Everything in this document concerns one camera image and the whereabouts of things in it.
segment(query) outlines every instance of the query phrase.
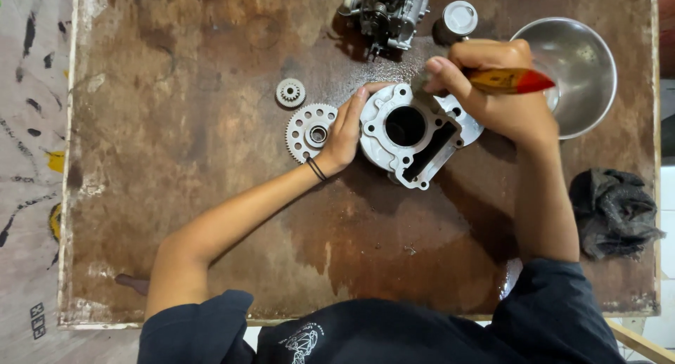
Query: large gear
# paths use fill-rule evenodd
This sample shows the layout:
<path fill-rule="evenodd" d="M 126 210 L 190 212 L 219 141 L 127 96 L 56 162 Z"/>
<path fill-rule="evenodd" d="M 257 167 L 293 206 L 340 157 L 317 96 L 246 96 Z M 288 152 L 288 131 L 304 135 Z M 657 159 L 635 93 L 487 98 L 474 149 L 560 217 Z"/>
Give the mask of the large gear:
<path fill-rule="evenodd" d="M 328 130 L 338 116 L 338 109 L 320 103 L 296 111 L 286 127 L 286 147 L 299 163 L 314 158 L 328 139 Z"/>
<path fill-rule="evenodd" d="M 304 85 L 297 79 L 286 78 L 277 85 L 277 101 L 287 108 L 296 108 L 304 102 Z"/>

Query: stainless steel bowl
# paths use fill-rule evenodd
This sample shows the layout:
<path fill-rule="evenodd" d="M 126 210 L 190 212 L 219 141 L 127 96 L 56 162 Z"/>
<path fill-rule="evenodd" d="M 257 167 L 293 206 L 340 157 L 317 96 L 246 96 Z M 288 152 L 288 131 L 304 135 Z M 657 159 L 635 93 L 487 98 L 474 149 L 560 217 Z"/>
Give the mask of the stainless steel bowl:
<path fill-rule="evenodd" d="M 560 138 L 573 138 L 597 126 L 616 94 L 616 65 L 602 38 L 568 18 L 529 23 L 512 38 L 530 45 L 534 67 L 551 77 L 549 108 L 560 125 Z"/>

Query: engine part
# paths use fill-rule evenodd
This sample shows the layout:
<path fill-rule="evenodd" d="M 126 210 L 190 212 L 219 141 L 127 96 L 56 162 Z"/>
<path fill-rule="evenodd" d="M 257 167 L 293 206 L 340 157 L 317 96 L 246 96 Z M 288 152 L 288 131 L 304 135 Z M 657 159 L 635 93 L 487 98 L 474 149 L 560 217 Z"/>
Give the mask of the engine part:
<path fill-rule="evenodd" d="M 429 188 L 455 150 L 483 132 L 454 96 L 435 99 L 440 114 L 414 98 L 410 85 L 394 84 L 376 92 L 361 113 L 363 153 L 407 188 Z"/>
<path fill-rule="evenodd" d="M 299 163 L 314 158 L 328 138 L 328 129 L 338 116 L 338 109 L 324 104 L 304 106 L 296 111 L 286 127 L 286 147 Z"/>
<path fill-rule="evenodd" d="M 478 25 L 478 12 L 467 1 L 458 0 L 443 9 L 443 16 L 434 24 L 433 33 L 437 41 L 451 45 L 458 40 L 468 39 Z"/>
<path fill-rule="evenodd" d="M 277 85 L 277 101 L 287 108 L 296 108 L 304 102 L 304 85 L 297 79 L 286 78 Z"/>
<path fill-rule="evenodd" d="M 358 18 L 361 33 L 373 38 L 371 53 L 410 49 L 417 23 L 429 12 L 429 0 L 344 0 L 338 12 Z"/>

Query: black hair tie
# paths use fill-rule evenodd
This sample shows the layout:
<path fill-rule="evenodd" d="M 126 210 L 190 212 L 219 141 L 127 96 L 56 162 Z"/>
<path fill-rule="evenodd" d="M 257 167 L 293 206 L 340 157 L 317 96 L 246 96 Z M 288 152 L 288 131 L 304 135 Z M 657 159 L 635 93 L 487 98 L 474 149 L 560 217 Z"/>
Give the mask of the black hair tie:
<path fill-rule="evenodd" d="M 316 177 L 318 177 L 320 180 L 325 181 L 328 178 L 325 176 L 325 174 L 319 169 L 319 166 L 316 164 L 313 158 L 308 157 L 307 158 L 307 164 L 309 165 L 310 168 L 314 171 L 314 174 L 316 174 Z"/>

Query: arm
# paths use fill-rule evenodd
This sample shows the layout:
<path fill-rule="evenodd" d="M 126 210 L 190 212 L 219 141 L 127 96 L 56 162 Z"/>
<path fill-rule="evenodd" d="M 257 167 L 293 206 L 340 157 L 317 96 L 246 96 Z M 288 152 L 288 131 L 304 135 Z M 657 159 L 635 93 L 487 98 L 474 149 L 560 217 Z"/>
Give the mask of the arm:
<path fill-rule="evenodd" d="M 448 59 L 427 62 L 432 79 L 426 90 L 447 89 L 478 122 L 515 142 L 516 239 L 524 264 L 534 258 L 578 262 L 577 225 L 562 174 L 558 124 L 544 94 L 487 95 L 461 72 L 463 67 L 531 66 L 530 49 L 523 40 L 468 40 L 453 45 Z"/>
<path fill-rule="evenodd" d="M 315 162 L 326 176 L 343 170 L 356 154 L 359 117 L 369 94 L 390 83 L 366 84 L 337 112 Z M 251 188 L 199 215 L 159 246 L 150 277 L 145 318 L 178 305 L 208 299 L 211 262 L 293 199 L 320 182 L 307 164 Z"/>

